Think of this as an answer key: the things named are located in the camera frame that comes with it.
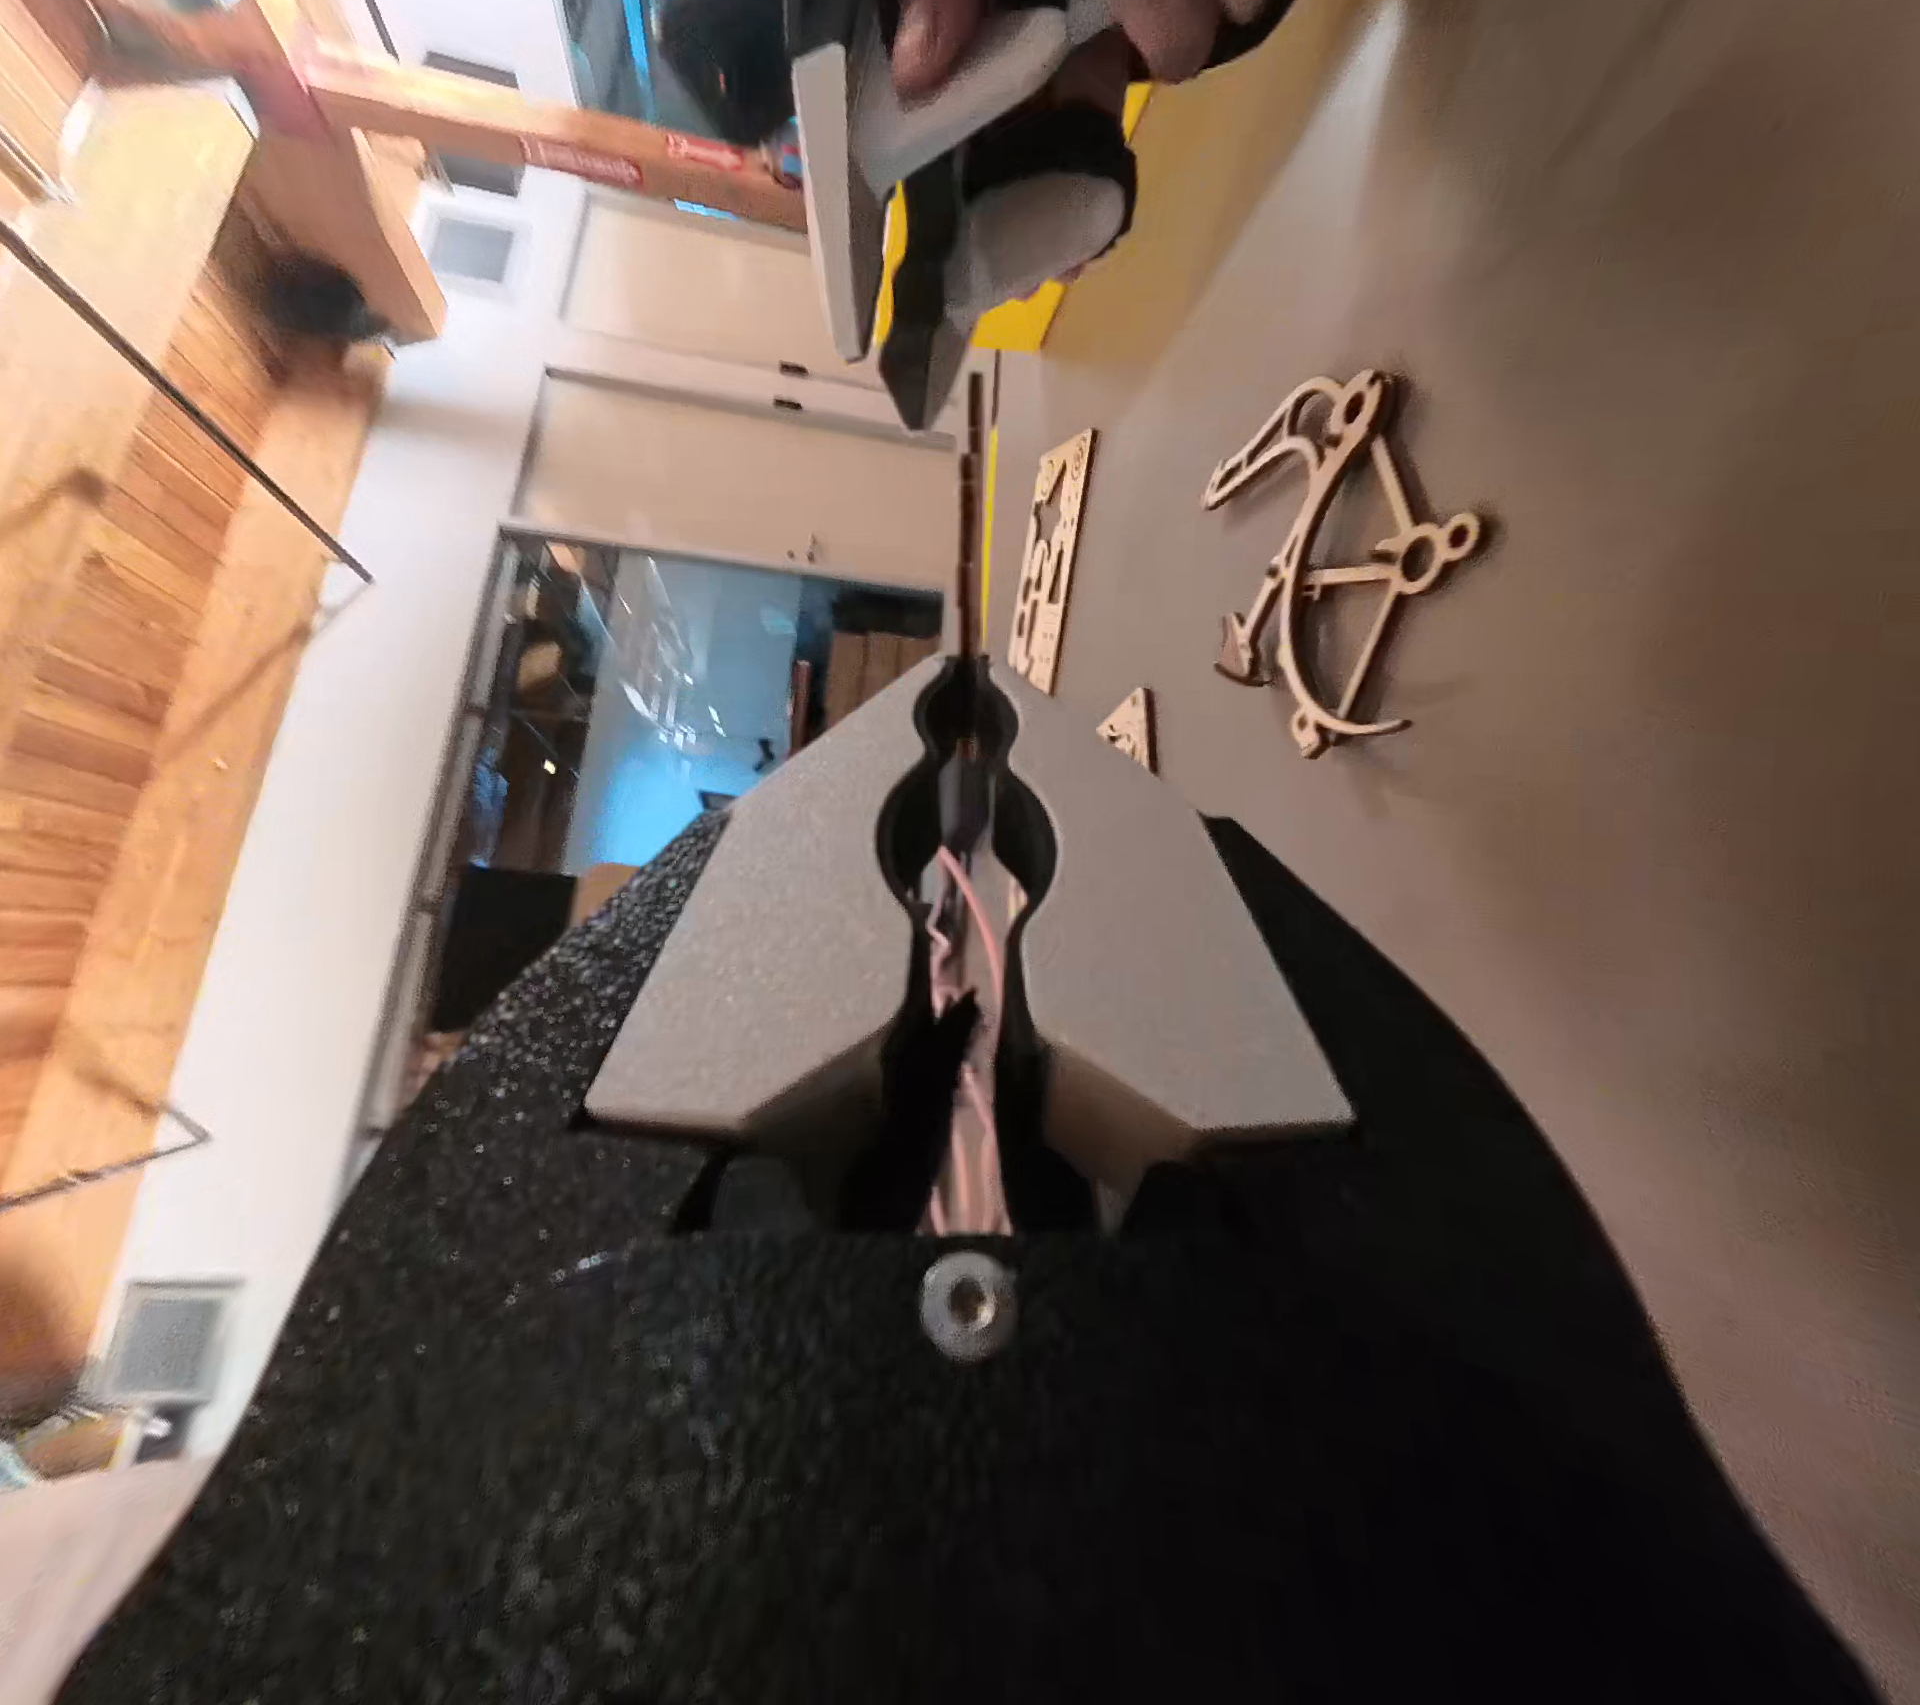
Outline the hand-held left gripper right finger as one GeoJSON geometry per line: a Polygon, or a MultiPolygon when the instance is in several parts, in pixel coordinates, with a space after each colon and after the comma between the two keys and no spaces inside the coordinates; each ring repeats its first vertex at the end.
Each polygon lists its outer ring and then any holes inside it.
{"type": "Polygon", "coordinates": [[[1157,1165],[1345,1134],[1353,1108],[1211,830],[996,667],[990,848],[1015,890],[994,1057],[1018,1229],[1076,1229],[1157,1165]]]}

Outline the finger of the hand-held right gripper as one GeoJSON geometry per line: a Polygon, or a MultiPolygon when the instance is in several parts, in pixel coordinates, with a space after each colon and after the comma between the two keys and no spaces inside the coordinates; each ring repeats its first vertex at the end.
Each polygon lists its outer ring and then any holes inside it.
{"type": "Polygon", "coordinates": [[[957,314],[948,267],[961,249],[961,158],[934,158],[901,181],[903,250],[894,268],[890,326],[877,372],[894,412],[912,434],[934,427],[965,365],[972,322],[957,314]]]}
{"type": "Polygon", "coordinates": [[[858,362],[871,350],[885,212],[901,177],[891,60],[879,41],[825,42],[790,78],[816,285],[835,354],[858,362]]]}

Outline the yellow plastic bin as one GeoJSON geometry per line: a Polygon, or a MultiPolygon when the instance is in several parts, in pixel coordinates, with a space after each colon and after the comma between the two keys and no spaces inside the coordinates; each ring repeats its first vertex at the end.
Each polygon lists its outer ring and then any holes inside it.
{"type": "MultiPolygon", "coordinates": [[[[1155,84],[1150,81],[1127,86],[1119,114],[1119,130],[1127,144],[1136,140],[1139,121],[1155,90],[1155,84]]],[[[908,217],[901,187],[894,189],[883,210],[883,268],[875,302],[873,353],[877,353],[879,345],[890,337],[895,318],[894,279],[908,247],[908,217]]],[[[1041,282],[1022,299],[998,302],[972,326],[972,345],[988,350],[1039,353],[1066,294],[1068,285],[1053,279],[1041,282]]]]}

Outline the wall air vent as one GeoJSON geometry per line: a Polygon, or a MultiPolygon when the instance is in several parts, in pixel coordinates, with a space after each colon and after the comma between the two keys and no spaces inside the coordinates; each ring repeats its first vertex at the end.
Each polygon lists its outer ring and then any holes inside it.
{"type": "Polygon", "coordinates": [[[529,226],[474,207],[432,203],[417,237],[436,281],[458,294],[517,300],[532,244],[529,226]]]}

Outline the small wooden parts sheet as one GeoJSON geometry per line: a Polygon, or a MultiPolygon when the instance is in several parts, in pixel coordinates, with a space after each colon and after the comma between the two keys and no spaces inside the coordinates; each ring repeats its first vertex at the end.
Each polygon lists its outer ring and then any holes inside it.
{"type": "Polygon", "coordinates": [[[1008,664],[1053,693],[1072,602],[1097,431],[1084,429],[1044,452],[1030,493],[1008,664]]]}

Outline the bow-shaped wooden model part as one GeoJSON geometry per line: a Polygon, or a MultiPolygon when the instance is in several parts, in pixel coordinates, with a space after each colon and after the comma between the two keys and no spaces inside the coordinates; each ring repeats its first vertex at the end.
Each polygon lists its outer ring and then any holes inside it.
{"type": "Polygon", "coordinates": [[[1305,760],[1412,728],[1409,719],[1379,716],[1369,707],[1387,642],[1414,602],[1442,588],[1491,541],[1489,523],[1474,510],[1436,517],[1417,506],[1396,445],[1406,393],[1406,378],[1384,369],[1345,380],[1308,377],[1211,469],[1202,493],[1202,509],[1221,513],[1279,472],[1302,484],[1251,600],[1219,619],[1211,669],[1232,684],[1281,686],[1290,699],[1288,732],[1305,760]],[[1323,528],[1360,479],[1374,482],[1387,528],[1364,558],[1322,561],[1323,528]],[[1374,595],[1372,621],[1343,684],[1326,690],[1315,674],[1312,615],[1332,595],[1352,591],[1374,595]]]}

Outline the wooden post red signs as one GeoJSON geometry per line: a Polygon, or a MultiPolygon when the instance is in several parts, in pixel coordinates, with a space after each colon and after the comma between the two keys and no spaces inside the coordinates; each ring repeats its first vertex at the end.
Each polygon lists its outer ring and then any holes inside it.
{"type": "Polygon", "coordinates": [[[639,199],[806,235],[804,187],[757,147],[544,103],[508,86],[368,57],[314,53],[300,84],[329,123],[440,155],[550,170],[639,199]]]}

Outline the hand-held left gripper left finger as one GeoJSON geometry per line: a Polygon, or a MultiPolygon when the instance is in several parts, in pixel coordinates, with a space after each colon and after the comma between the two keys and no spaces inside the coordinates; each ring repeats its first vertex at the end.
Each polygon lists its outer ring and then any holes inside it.
{"type": "Polygon", "coordinates": [[[831,1229],[922,1229],[957,1026],[926,883],[967,673],[937,656],[738,799],[591,1079],[584,1117],[786,1165],[831,1229]]]}

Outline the large wooden parts sheet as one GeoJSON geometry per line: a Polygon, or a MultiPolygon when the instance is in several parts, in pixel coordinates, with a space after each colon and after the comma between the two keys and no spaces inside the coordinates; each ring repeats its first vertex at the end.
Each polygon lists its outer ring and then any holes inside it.
{"type": "Polygon", "coordinates": [[[948,847],[967,865],[990,814],[985,748],[982,745],[982,552],[985,546],[988,387],[979,372],[965,382],[965,440],[957,469],[957,664],[961,684],[961,732],[953,748],[955,797],[948,847]]]}

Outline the white door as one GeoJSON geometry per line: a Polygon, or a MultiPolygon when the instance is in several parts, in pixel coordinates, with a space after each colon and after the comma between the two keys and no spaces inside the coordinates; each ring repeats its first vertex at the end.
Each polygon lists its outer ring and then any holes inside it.
{"type": "Polygon", "coordinates": [[[704,210],[589,187],[558,311],[646,348],[881,387],[835,350],[804,238],[704,210]]]}
{"type": "Polygon", "coordinates": [[[550,371],[503,525],[940,591],[955,552],[955,451],[550,371]]]}

